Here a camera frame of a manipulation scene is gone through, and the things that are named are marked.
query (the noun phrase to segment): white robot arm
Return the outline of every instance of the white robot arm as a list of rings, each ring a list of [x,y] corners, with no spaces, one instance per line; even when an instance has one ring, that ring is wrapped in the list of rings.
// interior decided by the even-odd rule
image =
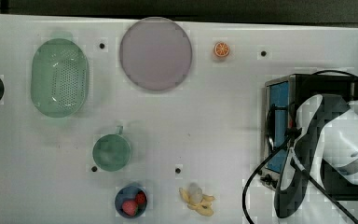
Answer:
[[[296,124],[301,135],[288,152],[275,194],[279,218],[297,212],[310,178],[323,185],[322,159],[349,182],[358,185],[358,101],[347,104],[338,95],[312,96],[297,110]]]

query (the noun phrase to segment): green cup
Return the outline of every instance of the green cup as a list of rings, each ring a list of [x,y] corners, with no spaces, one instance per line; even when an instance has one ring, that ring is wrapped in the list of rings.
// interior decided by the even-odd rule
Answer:
[[[130,160],[131,147],[122,136],[123,126],[117,126],[116,134],[108,134],[95,143],[92,157],[95,163],[105,171],[117,171]]]

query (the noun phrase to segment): banana peel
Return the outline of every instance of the banana peel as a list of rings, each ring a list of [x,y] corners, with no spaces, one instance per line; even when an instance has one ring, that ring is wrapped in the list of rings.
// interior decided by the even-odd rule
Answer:
[[[194,210],[205,217],[211,217],[213,215],[212,201],[215,200],[214,196],[202,194],[202,201],[200,203],[194,204],[192,203],[191,195],[189,195],[185,189],[179,188],[179,193],[183,201],[187,203],[188,209]]]

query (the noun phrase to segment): green colander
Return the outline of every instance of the green colander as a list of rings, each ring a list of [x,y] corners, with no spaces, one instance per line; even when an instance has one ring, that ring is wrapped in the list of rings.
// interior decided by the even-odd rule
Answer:
[[[72,42],[72,35],[61,36],[44,43],[32,65],[32,101],[40,112],[52,118],[75,113],[86,101],[89,86],[86,56]]]

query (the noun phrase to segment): white table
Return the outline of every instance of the white table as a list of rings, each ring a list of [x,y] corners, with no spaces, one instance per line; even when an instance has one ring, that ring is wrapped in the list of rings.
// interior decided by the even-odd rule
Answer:
[[[194,50],[190,74],[172,91],[150,93],[118,62],[121,37],[134,23],[0,15],[0,223],[247,223],[242,186],[261,160],[264,83],[317,68],[358,74],[358,29],[178,22]],[[30,97],[34,53],[56,30],[73,33],[90,64],[89,97],[68,119],[42,115]],[[222,63],[212,57],[218,40],[232,50]],[[95,141],[118,124],[132,144],[130,164],[91,172]],[[113,201],[132,181],[150,201],[143,217],[125,220]],[[180,200],[178,189],[190,182],[216,197],[213,217]],[[251,215],[276,222],[273,192],[254,186]],[[358,203],[347,206],[358,216]]]

